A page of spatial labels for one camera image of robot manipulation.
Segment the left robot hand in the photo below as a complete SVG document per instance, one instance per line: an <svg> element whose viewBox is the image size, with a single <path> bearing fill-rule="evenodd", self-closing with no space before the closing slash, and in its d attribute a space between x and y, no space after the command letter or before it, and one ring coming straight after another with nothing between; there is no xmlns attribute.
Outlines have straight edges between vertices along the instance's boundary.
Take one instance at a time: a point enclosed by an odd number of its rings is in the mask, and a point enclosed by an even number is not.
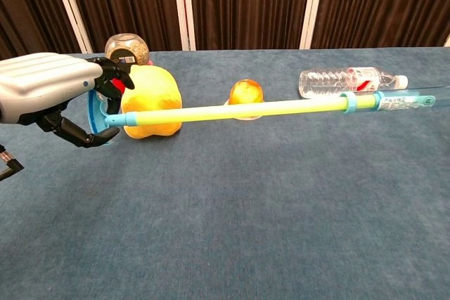
<svg viewBox="0 0 450 300"><path fill-rule="evenodd" d="M122 92L113 80L134 89L131 75L105 56L38 52L1 61L1 123L36 124L79 148L94 148L114 138L119 129L87 133L62 115L69 102L92 90L105 96L108 113L118 113Z"/></svg>

